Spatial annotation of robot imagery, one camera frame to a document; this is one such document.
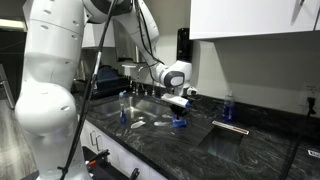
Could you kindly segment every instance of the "power outlet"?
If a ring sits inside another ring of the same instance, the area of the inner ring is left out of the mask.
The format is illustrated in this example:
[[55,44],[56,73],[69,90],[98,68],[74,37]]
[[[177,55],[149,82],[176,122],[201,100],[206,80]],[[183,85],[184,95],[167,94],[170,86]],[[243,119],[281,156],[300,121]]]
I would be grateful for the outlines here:
[[316,99],[316,104],[314,108],[320,108],[320,102],[318,102],[318,96],[320,91],[320,83],[303,83],[300,106],[309,106],[307,101],[308,97],[313,97]]

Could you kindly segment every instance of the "upper cabinet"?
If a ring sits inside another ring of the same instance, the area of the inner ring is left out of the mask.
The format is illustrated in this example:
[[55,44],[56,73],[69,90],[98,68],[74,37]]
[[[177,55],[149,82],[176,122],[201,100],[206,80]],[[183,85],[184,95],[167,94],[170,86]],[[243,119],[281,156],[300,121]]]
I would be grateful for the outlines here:
[[319,8],[320,0],[191,0],[190,38],[313,31]]
[[[88,23],[85,26],[83,34],[83,48],[98,47],[101,39],[101,35],[104,29],[104,24],[91,24]],[[104,38],[103,47],[115,47],[113,25],[109,23],[109,27]]]

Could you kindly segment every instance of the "kitchen counter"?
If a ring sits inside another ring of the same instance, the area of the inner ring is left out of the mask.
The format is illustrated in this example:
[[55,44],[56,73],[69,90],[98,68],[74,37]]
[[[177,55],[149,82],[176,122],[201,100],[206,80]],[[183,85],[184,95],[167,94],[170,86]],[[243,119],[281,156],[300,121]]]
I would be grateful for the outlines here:
[[[249,134],[243,137],[234,160],[210,155],[198,146],[214,128],[212,121],[221,121],[222,102],[201,97],[185,117],[187,127],[156,127],[154,121],[171,119],[154,119],[131,129],[130,122],[121,125],[119,119],[108,119],[94,110],[118,96],[92,101],[87,120],[168,179],[280,179],[296,136],[236,122],[232,125]],[[168,105],[150,96],[141,98]],[[301,143],[288,179],[320,179],[320,159],[308,156],[308,149],[320,152],[320,145]]]

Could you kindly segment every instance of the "floor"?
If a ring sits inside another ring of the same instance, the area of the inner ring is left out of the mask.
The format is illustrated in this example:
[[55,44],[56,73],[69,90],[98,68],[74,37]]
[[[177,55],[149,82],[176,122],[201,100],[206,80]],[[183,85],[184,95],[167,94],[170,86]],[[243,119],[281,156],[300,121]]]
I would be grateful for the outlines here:
[[19,180],[36,171],[14,111],[0,98],[0,180]]

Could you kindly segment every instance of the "stainless steel sink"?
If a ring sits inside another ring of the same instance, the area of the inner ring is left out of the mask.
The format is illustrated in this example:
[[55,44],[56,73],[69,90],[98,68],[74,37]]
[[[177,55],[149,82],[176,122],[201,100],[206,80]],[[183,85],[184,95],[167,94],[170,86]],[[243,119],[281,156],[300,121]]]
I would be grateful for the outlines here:
[[242,138],[249,134],[249,131],[219,122],[215,125],[199,144],[199,148],[213,156],[232,162],[237,155]]
[[[134,96],[126,97],[127,102],[127,119],[128,121],[147,121],[170,111],[169,107],[161,104],[146,101]],[[94,111],[104,114],[106,117],[117,118],[120,117],[120,103],[119,100],[111,101],[93,108]]]

